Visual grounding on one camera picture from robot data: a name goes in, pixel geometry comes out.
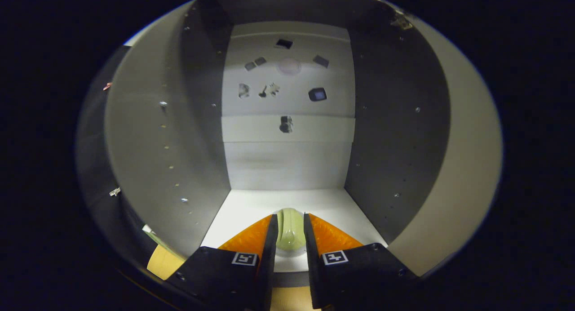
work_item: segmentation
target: screw hole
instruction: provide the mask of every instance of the screw hole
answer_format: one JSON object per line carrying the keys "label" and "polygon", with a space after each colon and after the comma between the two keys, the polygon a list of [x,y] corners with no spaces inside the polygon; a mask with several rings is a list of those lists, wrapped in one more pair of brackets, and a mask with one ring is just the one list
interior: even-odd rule
{"label": "screw hole", "polygon": [[178,280],[181,280],[182,282],[186,281],[186,278],[180,272],[176,272],[176,277],[178,278]]}

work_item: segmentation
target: small dark object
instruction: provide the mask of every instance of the small dark object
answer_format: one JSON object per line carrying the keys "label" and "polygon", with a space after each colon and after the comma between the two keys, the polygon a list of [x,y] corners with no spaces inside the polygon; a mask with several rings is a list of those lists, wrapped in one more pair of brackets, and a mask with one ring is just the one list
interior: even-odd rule
{"label": "small dark object", "polygon": [[314,63],[322,65],[325,68],[327,68],[327,66],[329,65],[329,61],[327,59],[324,59],[320,55],[316,55],[316,57],[314,57]]}
{"label": "small dark object", "polygon": [[310,92],[308,92],[308,95],[310,96],[310,100],[312,100],[312,102],[327,100],[327,94],[325,93],[324,88],[311,89]]}
{"label": "small dark object", "polygon": [[246,68],[246,70],[250,71],[252,69],[255,69],[255,64],[253,62],[249,62],[246,65],[244,65],[244,67]]}
{"label": "small dark object", "polygon": [[282,131],[282,133],[291,133],[292,132],[292,127],[293,127],[293,123],[292,123],[292,117],[291,116],[282,116],[279,121],[281,122],[281,124],[279,125],[279,129]]}
{"label": "small dark object", "polygon": [[259,95],[259,97],[261,97],[261,98],[265,98],[265,97],[267,96],[267,94],[265,93],[265,89],[266,89],[266,88],[267,88],[267,85],[266,85],[266,86],[264,86],[264,87],[263,87],[263,91],[262,91],[260,94],[258,94],[258,95]]}
{"label": "small dark object", "polygon": [[292,48],[293,45],[293,41],[289,41],[289,40],[285,40],[285,39],[279,39],[277,43],[275,43],[275,47],[276,48],[284,48],[284,49],[290,49]]}
{"label": "small dark object", "polygon": [[258,58],[258,59],[255,60],[255,65],[260,66],[260,65],[265,64],[266,62],[267,62],[267,61],[265,60],[264,57],[260,57],[260,58]]}

